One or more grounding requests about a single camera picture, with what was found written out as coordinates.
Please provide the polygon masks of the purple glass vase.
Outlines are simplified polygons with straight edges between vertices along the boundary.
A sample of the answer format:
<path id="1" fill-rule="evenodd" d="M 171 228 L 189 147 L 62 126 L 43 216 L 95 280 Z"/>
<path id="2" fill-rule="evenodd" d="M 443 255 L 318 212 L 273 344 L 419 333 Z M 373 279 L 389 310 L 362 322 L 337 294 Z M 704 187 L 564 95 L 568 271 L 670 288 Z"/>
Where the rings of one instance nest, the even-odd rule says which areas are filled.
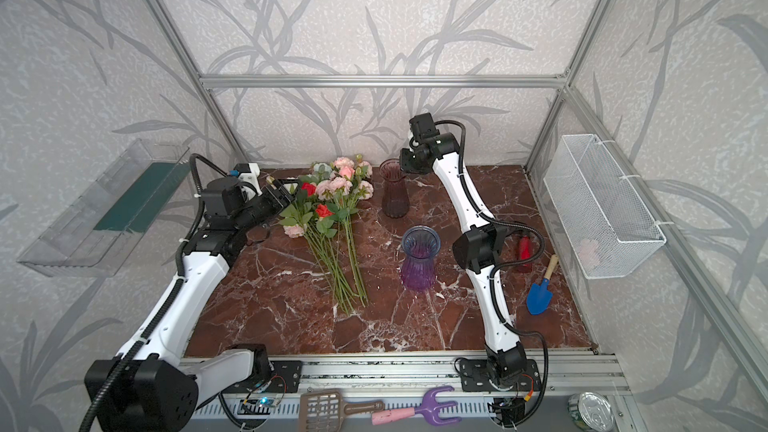
<path id="1" fill-rule="evenodd" d="M 408 229 L 402 237 L 405 258 L 400 267 L 403 285 L 412 291 L 424 292 L 436 282 L 436 258 L 441 249 L 438 233 L 427 226 Z"/>

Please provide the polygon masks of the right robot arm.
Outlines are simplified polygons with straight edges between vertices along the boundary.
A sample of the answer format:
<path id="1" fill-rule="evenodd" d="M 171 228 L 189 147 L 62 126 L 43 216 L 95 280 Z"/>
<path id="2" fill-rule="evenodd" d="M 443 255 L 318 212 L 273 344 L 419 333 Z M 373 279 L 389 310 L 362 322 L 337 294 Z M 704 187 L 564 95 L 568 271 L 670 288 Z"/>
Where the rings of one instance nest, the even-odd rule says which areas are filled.
<path id="1" fill-rule="evenodd" d="M 408 146 L 400 152 L 400 168 L 407 174 L 435 174 L 446 189 L 457 214 L 462 234 L 452 252 L 474 287 L 484 324 L 487 374 L 501 384 L 524 372 L 527 355 L 524 332 L 513 323 L 505 303 L 500 271 L 527 265 L 545 251 L 542 234 L 520 222 L 493 216 L 472 182 L 465 164 L 466 127 L 455 120 L 436 121 L 430 113 L 409 120 Z M 508 237 L 528 232 L 538 241 L 529 258 L 504 263 L 502 252 Z"/>

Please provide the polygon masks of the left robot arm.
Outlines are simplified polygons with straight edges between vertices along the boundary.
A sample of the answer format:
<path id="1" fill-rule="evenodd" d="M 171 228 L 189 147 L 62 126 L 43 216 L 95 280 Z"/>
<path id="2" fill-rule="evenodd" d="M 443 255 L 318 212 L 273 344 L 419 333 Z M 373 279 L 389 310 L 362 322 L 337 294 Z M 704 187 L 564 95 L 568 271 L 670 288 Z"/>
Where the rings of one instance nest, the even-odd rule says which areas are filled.
<path id="1" fill-rule="evenodd" d="M 200 186 L 193 225 L 175 253 L 176 273 L 147 319 L 116 355 L 97 360 L 84 384 L 90 397 L 80 430 L 180 431 L 226 388 L 257 374 L 258 349 L 237 346 L 197 366 L 181 359 L 208 299 L 245 247 L 295 200 L 292 180 L 262 188 L 242 175 Z"/>

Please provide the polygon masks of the bunch of artificial flowers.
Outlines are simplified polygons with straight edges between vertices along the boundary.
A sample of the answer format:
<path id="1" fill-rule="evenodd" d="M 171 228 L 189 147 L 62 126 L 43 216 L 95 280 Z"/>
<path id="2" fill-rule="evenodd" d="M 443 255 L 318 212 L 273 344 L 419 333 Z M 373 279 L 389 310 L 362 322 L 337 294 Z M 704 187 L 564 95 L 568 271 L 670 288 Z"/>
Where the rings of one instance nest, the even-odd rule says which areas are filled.
<path id="1" fill-rule="evenodd" d="M 310 171 L 272 185 L 286 187 L 293 202 L 280 213 L 285 235 L 304 239 L 326 274 L 333 301 L 350 315 L 369 302 L 353 230 L 359 204 L 374 195 L 373 167 L 362 155 L 317 162 Z"/>

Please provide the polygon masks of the dark red glass vase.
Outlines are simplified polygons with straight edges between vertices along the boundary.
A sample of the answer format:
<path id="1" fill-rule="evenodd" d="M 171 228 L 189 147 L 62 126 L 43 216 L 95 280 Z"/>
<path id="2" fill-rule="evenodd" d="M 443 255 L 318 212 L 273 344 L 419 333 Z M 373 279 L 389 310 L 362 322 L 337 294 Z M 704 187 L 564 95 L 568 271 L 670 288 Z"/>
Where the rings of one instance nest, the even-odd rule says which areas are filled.
<path id="1" fill-rule="evenodd" d="M 382 162 L 379 174 L 383 180 L 382 212 L 393 219 L 404 217 L 410 209 L 410 200 L 399 160 L 391 158 Z"/>

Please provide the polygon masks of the blue garden trowel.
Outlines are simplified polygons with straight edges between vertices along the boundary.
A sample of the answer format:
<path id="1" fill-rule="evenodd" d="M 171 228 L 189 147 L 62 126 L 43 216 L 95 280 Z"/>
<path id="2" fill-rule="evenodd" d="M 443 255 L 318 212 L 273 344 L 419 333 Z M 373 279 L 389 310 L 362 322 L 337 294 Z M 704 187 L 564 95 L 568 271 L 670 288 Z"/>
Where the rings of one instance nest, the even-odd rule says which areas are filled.
<path id="1" fill-rule="evenodd" d="M 559 265 L 559 256 L 553 254 L 548 263 L 547 269 L 539 283 L 534 283 L 526 298 L 526 307 L 531 315 L 541 315 L 544 313 L 551 302 L 552 292 L 549 290 L 553 273 Z"/>

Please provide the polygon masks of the brown plastic scoop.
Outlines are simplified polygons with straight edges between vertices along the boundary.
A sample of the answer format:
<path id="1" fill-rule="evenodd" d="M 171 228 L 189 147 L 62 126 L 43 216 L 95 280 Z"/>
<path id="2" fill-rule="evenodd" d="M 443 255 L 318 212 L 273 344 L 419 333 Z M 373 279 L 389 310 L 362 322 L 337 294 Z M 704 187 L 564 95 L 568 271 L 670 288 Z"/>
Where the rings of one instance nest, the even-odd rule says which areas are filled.
<path id="1" fill-rule="evenodd" d="M 348 416 L 372 414 L 385 409 L 382 400 L 348 402 L 338 389 L 308 392 L 300 397 L 298 430 L 340 431 Z"/>

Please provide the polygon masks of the purple pink garden fork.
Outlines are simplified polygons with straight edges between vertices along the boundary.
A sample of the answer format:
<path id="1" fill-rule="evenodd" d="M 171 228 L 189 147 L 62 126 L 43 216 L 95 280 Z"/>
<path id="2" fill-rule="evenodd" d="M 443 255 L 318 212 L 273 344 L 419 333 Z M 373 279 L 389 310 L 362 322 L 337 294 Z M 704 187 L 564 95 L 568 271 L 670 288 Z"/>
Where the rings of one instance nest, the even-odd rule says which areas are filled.
<path id="1" fill-rule="evenodd" d="M 435 427 L 458 424 L 462 421 L 461 417 L 442 417 L 440 415 L 442 411 L 457 406 L 458 402 L 439 402 L 437 400 L 439 393 L 453 391 L 454 387 L 450 385 L 431 388 L 423 395 L 421 403 L 416 407 L 396 408 L 373 413 L 371 418 L 372 425 L 385 425 L 410 419 L 417 415 L 422 416 L 429 425 Z"/>

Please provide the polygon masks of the metal tin can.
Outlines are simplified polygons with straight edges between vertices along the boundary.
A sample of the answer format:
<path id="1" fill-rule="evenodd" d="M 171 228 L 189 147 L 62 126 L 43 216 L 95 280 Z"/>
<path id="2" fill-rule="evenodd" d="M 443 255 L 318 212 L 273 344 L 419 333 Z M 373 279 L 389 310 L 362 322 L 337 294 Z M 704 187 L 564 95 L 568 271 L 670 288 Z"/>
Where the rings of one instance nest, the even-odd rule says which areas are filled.
<path id="1" fill-rule="evenodd" d="M 610 432 L 615 428 L 615 417 L 609 400 L 595 392 L 573 394 L 568 399 L 571 421 L 581 431 Z"/>

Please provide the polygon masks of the clear plastic wall shelf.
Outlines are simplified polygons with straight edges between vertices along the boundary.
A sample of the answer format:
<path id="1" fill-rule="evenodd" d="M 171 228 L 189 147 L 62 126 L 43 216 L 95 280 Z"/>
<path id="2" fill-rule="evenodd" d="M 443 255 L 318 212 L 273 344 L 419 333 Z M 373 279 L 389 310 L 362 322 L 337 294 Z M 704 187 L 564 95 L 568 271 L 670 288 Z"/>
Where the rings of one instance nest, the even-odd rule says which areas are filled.
<path id="1" fill-rule="evenodd" d="M 114 276 L 186 180 L 189 153 L 135 140 L 17 262 L 51 278 Z"/>

